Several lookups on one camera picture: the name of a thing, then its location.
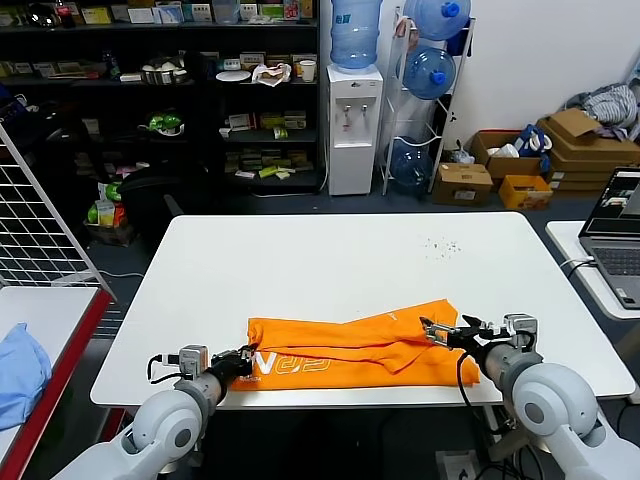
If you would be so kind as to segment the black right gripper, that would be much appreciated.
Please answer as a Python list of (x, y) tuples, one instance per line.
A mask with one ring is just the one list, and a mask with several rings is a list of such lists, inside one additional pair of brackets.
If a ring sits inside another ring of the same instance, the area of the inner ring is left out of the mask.
[(446, 345), (449, 349), (462, 349), (474, 353), (483, 347), (481, 340), (496, 341), (502, 339), (485, 321), (467, 314), (462, 315), (465, 327), (450, 330), (447, 325), (435, 323), (427, 317), (420, 317), (420, 323), (426, 338), (435, 345)]

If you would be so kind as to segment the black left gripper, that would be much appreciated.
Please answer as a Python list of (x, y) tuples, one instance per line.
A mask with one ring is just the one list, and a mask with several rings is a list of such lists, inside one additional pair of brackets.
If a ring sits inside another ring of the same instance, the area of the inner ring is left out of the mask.
[(249, 344), (238, 350), (227, 350), (211, 358), (209, 371), (216, 378), (237, 378), (242, 374), (252, 374), (257, 344)]

